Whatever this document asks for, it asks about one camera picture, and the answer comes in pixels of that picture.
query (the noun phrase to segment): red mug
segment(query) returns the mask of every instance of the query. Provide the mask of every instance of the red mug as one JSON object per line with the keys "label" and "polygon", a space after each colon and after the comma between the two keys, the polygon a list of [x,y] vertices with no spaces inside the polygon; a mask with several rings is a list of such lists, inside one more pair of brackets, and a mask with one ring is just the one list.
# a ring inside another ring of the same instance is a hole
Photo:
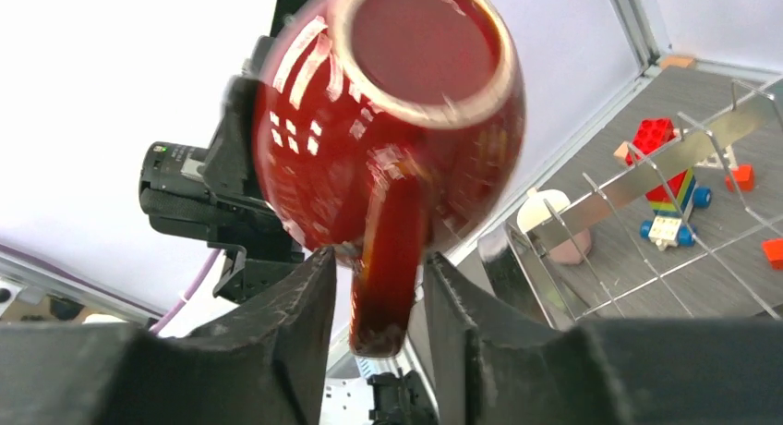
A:
{"label": "red mug", "polygon": [[488,0],[326,0],[281,33],[261,79],[264,196],[296,241],[353,268],[353,352],[395,356],[423,255],[473,231],[516,165],[511,35]]}

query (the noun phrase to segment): black bracket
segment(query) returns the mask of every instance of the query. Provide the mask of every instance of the black bracket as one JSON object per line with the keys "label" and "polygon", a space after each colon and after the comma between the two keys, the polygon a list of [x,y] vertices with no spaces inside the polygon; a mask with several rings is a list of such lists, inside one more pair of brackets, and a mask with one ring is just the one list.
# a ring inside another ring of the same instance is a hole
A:
{"label": "black bracket", "polygon": [[369,414],[373,425],[438,425],[435,408],[416,371],[375,374],[367,383],[375,398],[375,409]]}
{"label": "black bracket", "polygon": [[225,249],[213,292],[235,303],[277,284],[305,258],[264,200],[251,161],[258,88],[257,79],[233,78],[209,148],[153,143],[139,181],[139,204],[153,229]]}

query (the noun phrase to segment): blue lego wheel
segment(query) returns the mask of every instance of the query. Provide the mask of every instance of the blue lego wheel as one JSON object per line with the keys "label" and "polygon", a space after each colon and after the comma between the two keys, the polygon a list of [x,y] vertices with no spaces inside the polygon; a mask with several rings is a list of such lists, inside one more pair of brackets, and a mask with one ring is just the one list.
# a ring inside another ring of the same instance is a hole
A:
{"label": "blue lego wheel", "polygon": [[[693,232],[696,232],[695,226],[691,226]],[[677,243],[681,247],[692,247],[696,244],[696,239],[693,238],[693,234],[688,229],[688,226],[680,226],[680,230],[677,232]]]}
{"label": "blue lego wheel", "polygon": [[693,190],[693,206],[708,208],[710,203],[712,203],[712,189],[704,187]]}
{"label": "blue lego wheel", "polygon": [[639,228],[639,236],[642,236],[644,240],[650,239],[650,229],[653,228],[652,220],[645,220],[642,222],[642,226]]}

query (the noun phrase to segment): red lego brick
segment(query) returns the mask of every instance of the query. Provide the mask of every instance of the red lego brick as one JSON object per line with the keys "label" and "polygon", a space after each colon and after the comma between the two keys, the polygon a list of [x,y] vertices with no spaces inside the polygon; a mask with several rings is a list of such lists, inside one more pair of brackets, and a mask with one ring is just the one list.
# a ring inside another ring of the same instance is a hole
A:
{"label": "red lego brick", "polygon": [[[682,182],[685,180],[686,174],[687,171],[682,171],[681,173],[669,179],[668,182],[666,182],[669,185],[669,188],[671,188],[671,193],[674,194],[675,198],[677,198],[677,194],[680,193],[680,188],[682,188]],[[647,196],[647,201],[658,201],[661,203],[671,202],[671,200],[669,199],[669,195],[666,193],[666,190],[663,188],[663,185],[648,192],[646,196]]]}
{"label": "red lego brick", "polygon": [[[649,155],[661,146],[674,139],[674,125],[671,119],[658,118],[642,120],[639,128],[636,130],[636,136],[633,137],[632,144],[642,154]],[[631,166],[633,159],[631,153],[625,156],[625,164]]]}
{"label": "red lego brick", "polygon": [[783,270],[783,238],[772,238],[762,242],[761,248],[773,270]]}
{"label": "red lego brick", "polygon": [[[740,190],[753,191],[753,188],[756,186],[756,176],[753,171],[753,165],[741,164],[737,169],[732,170],[731,174],[734,176],[734,180],[737,180],[737,186],[740,187]],[[734,184],[731,183],[731,177],[729,176],[726,177],[726,188],[728,188],[729,191],[734,192]]]}

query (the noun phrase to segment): white cup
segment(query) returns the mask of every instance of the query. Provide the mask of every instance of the white cup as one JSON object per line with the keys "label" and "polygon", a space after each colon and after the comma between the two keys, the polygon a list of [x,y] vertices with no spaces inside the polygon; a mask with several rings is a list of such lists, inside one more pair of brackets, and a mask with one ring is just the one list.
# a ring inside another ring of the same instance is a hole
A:
{"label": "white cup", "polygon": [[[516,214],[516,224],[522,232],[526,233],[552,218],[551,212],[549,212],[544,201],[547,201],[557,213],[563,211],[571,204],[568,196],[560,190],[547,189],[538,191],[535,188],[530,188],[527,191],[527,200],[524,201],[522,208]],[[575,234],[573,238],[576,245],[571,240],[566,240],[549,252],[549,258],[563,265],[578,265],[581,263],[593,246],[590,231],[585,229],[581,233]]]}

